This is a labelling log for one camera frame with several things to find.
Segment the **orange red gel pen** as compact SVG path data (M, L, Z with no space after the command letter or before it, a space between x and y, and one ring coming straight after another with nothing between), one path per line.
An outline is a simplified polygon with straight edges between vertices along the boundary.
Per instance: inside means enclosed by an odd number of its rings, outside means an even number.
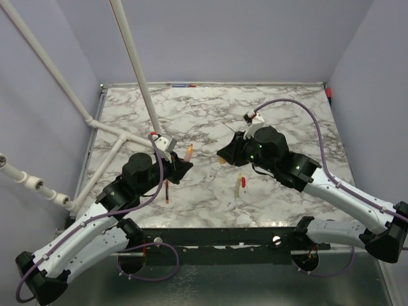
M165 203L169 204L170 202L170 197L169 197L169 181L165 181Z

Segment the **pink pencil-shaped marker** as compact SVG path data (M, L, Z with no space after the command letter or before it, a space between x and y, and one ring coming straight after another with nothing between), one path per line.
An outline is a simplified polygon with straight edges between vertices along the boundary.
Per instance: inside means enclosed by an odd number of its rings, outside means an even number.
M187 150L186 150L186 154L184 156L184 161L189 162L192 158L194 152L194 148L193 148L193 144L190 144L190 146L188 146Z

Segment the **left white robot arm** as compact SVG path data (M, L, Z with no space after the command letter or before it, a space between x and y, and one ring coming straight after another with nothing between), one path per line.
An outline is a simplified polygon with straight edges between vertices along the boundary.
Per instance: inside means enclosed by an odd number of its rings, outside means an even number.
M179 184L192 167L192 162L175 152L169 159L132 155L122 173L68 229L41 249L16 257L21 276L16 301L48 305L92 265L117 251L131 252L143 246L143 231L127 214L152 203L165 180Z

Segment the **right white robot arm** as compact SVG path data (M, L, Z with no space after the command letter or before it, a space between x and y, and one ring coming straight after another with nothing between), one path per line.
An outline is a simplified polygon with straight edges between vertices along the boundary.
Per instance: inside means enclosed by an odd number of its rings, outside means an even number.
M250 138L244 132L217 155L233 166L251 164L271 173L282 185L315 196L353 217L352 222L312 218L293 233L299 249L316 244L342 244L365 249L387 263L396 263L407 238L407 203L391 203L325 173L323 167L304 154L289 150L286 138L271 126Z

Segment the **yellow highlighter pen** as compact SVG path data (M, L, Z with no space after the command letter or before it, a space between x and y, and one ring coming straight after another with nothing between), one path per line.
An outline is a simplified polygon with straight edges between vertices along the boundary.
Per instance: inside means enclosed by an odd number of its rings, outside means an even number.
M236 184L235 184L235 188L234 188L234 198L239 197L239 192L240 192L241 185L242 185L242 174L239 173Z

